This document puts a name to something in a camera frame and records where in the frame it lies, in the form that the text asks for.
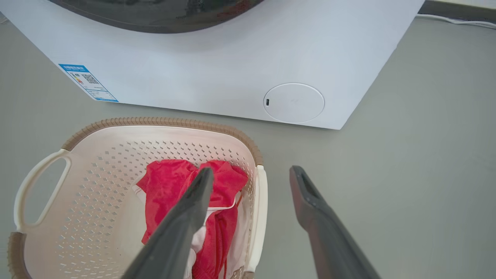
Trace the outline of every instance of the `door glass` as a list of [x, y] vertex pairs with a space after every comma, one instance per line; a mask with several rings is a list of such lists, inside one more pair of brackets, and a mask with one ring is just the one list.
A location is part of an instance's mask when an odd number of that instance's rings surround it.
[[133, 31], [182, 33], [228, 21], [263, 0], [50, 0], [70, 11]]

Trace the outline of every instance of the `energy label sticker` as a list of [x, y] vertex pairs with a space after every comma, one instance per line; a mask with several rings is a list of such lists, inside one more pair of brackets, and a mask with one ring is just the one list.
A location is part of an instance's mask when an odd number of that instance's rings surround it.
[[59, 64], [88, 94], [99, 101], [119, 102], [83, 65]]

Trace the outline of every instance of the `power cord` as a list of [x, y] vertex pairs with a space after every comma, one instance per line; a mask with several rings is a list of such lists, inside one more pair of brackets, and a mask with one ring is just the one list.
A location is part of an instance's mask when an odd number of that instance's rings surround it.
[[453, 24], [475, 25], [475, 26], [479, 26], [479, 27], [496, 29], [496, 24], [490, 23], [490, 22], [485, 22], [485, 21], [465, 21], [465, 20], [447, 18], [447, 17], [439, 16], [439, 15], [422, 14], [422, 13], [417, 14], [417, 17], [439, 19], [439, 20], [444, 20], [444, 21], [447, 21], [447, 22], [453, 23]]

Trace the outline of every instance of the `washing machine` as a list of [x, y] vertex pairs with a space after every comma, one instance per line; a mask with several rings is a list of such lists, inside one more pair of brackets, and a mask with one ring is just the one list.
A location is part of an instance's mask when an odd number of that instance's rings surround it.
[[341, 129], [423, 2], [0, 0], [0, 11], [94, 100]]

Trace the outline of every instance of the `laundry basket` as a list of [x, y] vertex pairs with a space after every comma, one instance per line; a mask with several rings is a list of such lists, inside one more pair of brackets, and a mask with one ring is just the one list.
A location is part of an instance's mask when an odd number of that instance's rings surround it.
[[[60, 158], [67, 165], [50, 200], [36, 223], [25, 223], [26, 194]], [[29, 172], [14, 205], [17, 232], [11, 233], [8, 248], [13, 278], [120, 278], [142, 248], [146, 229], [144, 205], [130, 187], [147, 164], [162, 159], [197, 166], [225, 160], [248, 174], [242, 190], [251, 216], [246, 260], [232, 278], [253, 278], [267, 218], [267, 178], [258, 148], [229, 126], [155, 117], [93, 123]]]

